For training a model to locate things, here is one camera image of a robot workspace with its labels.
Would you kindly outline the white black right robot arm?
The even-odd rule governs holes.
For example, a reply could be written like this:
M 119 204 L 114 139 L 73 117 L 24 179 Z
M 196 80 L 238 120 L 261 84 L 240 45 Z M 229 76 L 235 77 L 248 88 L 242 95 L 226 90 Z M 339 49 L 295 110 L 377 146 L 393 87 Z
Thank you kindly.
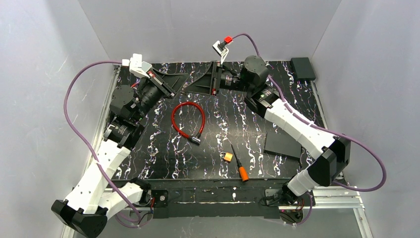
M 219 89 L 246 92 L 248 108 L 277 125 L 300 143 L 315 161 L 287 181 L 282 189 L 268 200 L 292 204 L 300 196 L 318 186 L 330 186 L 350 161 L 350 140 L 305 124 L 302 115 L 282 101 L 279 92 L 266 82 L 269 76 L 264 60 L 248 56 L 240 72 L 212 61 L 203 76 L 190 83 L 185 92 L 216 95 Z

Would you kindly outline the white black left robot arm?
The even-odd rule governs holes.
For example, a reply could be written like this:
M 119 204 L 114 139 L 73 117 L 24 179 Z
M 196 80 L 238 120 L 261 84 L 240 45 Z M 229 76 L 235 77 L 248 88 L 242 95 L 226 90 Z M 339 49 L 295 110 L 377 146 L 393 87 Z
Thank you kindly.
M 52 205 L 65 225 L 87 238 L 96 238 L 108 220 L 124 208 L 151 200 L 151 185 L 139 178 L 114 187 L 110 194 L 105 194 L 105 189 L 139 141 L 144 131 L 141 120 L 161 99 L 172 99 L 186 79 L 184 73 L 167 74 L 150 68 L 136 88 L 120 85 L 114 89 L 109 104 L 111 121 L 99 149 L 93 152 L 93 162 L 74 189 Z

